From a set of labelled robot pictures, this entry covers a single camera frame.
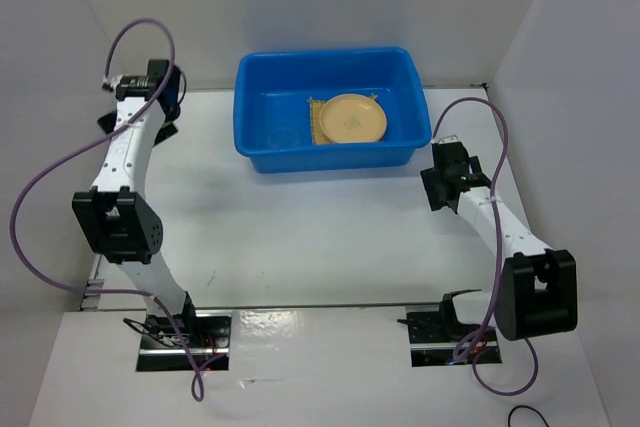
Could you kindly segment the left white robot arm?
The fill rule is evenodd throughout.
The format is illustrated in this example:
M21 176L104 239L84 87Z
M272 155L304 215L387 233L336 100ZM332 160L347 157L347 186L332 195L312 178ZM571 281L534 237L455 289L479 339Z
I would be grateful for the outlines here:
M164 347L188 346L199 334L190 296L160 252L162 221L145 199L152 150L177 131L181 77L178 67L152 59L145 74L117 80L116 108L98 121L111 137L106 157L90 189L72 198L91 250L148 294L145 321L129 325Z

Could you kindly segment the clear plastic cup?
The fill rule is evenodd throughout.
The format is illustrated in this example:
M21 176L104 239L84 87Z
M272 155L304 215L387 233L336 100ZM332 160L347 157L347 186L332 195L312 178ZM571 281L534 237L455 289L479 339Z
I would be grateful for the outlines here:
M286 150L300 145L300 136L295 129L275 129L267 135L266 146L273 150Z

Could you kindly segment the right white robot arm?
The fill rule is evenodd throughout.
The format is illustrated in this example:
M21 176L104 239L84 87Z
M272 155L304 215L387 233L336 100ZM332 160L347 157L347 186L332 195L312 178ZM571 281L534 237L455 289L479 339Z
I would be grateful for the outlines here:
M460 141L432 145L421 172L430 208L466 220L500 266L492 319L510 341L570 332L578 324L575 258L538 239L491 190L479 159Z

